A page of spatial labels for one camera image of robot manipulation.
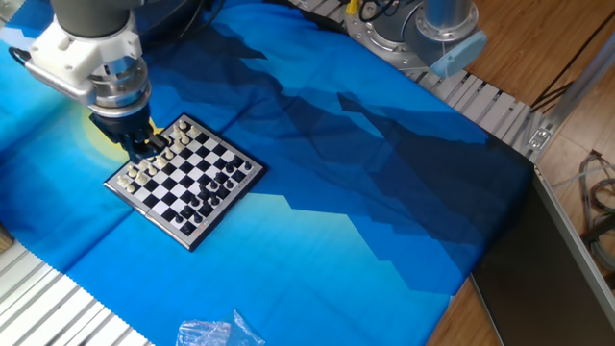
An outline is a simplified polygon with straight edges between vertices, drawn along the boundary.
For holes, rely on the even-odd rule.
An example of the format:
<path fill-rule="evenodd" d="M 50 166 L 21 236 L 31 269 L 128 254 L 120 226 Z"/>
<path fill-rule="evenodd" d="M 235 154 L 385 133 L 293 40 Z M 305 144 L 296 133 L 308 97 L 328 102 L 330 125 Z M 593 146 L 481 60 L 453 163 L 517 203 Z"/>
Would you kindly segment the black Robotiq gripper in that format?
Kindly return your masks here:
<path fill-rule="evenodd" d="M 169 140 L 162 134 L 153 134 L 150 114 L 150 107 L 145 106 L 121 117 L 105 117 L 93 112 L 89 119 L 113 143 L 121 143 L 130 162 L 140 163 L 159 155 L 169 145 Z"/>

